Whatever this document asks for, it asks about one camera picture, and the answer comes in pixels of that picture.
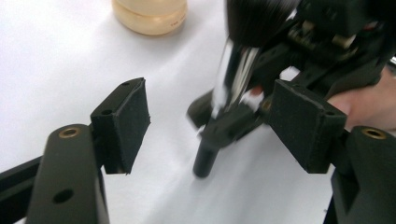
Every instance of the human hand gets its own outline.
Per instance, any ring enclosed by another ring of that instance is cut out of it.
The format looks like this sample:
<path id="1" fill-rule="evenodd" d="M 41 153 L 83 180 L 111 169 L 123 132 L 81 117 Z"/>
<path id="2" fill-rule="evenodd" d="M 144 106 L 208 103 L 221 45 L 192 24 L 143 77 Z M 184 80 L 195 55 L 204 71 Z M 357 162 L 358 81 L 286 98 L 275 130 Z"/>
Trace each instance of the human hand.
<path id="1" fill-rule="evenodd" d="M 382 130 L 396 129 L 396 79 L 388 68 L 375 86 L 341 92 L 329 103 L 345 114 L 346 129 L 364 125 Z"/>

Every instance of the mounting hole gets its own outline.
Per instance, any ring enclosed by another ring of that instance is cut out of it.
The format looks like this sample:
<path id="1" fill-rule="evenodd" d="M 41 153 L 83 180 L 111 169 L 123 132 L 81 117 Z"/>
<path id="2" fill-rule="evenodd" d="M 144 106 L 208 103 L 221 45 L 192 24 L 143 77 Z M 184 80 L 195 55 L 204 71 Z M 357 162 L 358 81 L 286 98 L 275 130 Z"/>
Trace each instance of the mounting hole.
<path id="1" fill-rule="evenodd" d="M 361 130 L 361 132 L 371 138 L 374 138 L 374 139 L 383 140 L 383 139 L 387 138 L 387 136 L 383 132 L 381 132 L 377 129 L 365 128 L 365 129 Z"/>
<path id="2" fill-rule="evenodd" d="M 62 130 L 59 133 L 59 137 L 61 138 L 71 138 L 74 136 L 77 136 L 79 134 L 79 128 L 75 128 L 75 127 L 71 127 L 71 128 L 67 128 Z"/>
<path id="3" fill-rule="evenodd" d="M 113 113 L 112 110 L 104 110 L 104 111 L 102 111 L 102 115 L 110 115 L 111 113 Z"/>
<path id="4" fill-rule="evenodd" d="M 69 201 L 74 195 L 74 192 L 72 189 L 64 189 L 53 197 L 53 202 L 54 203 L 65 203 Z"/>

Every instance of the white table surface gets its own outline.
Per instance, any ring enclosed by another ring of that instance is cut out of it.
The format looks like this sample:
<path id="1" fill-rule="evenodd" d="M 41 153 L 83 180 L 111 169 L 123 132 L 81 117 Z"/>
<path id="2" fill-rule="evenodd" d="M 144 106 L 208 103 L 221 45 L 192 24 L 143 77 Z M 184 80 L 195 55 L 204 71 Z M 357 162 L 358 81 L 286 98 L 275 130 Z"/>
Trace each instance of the white table surface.
<path id="1" fill-rule="evenodd" d="M 52 131 L 89 124 L 119 84 L 144 77 L 151 124 L 132 173 L 105 175 L 111 223 L 322 223 L 331 172 L 308 175 L 268 127 L 194 177 L 200 139 L 186 111 L 214 86 L 225 39 L 221 0 L 189 0 L 184 25 L 157 37 L 122 26 L 109 0 L 2 0 L 0 172 L 41 156 Z"/>

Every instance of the plastic bottle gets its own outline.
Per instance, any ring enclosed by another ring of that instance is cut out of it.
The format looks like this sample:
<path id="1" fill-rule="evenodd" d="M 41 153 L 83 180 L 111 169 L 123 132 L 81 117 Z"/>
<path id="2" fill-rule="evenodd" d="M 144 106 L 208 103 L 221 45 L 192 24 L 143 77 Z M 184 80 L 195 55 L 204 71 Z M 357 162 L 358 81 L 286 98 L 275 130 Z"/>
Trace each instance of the plastic bottle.
<path id="1" fill-rule="evenodd" d="M 129 29 L 144 35 L 163 35 L 186 19 L 186 0 L 112 0 L 116 17 Z"/>

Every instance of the brass insert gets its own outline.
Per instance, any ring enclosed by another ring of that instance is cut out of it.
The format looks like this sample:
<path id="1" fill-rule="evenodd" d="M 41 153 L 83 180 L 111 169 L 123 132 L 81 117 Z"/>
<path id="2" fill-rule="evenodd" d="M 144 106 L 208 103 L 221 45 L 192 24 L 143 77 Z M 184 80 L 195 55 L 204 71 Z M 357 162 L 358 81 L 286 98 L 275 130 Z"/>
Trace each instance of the brass insert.
<path id="1" fill-rule="evenodd" d="M 365 128 L 365 129 L 361 130 L 361 132 L 371 138 L 374 138 L 374 139 L 383 140 L 383 139 L 387 138 L 387 136 L 384 134 L 384 132 L 379 131 L 377 129 Z"/>
<path id="2" fill-rule="evenodd" d="M 270 108 L 271 108 L 271 101 L 265 101 L 265 102 L 262 104 L 262 109 L 268 111 L 268 110 L 270 110 Z"/>
<path id="3" fill-rule="evenodd" d="M 60 138 L 71 138 L 71 137 L 75 137 L 75 136 L 79 135 L 79 132 L 80 132 L 79 128 L 71 127 L 71 128 L 62 130 L 59 133 L 59 137 Z"/>

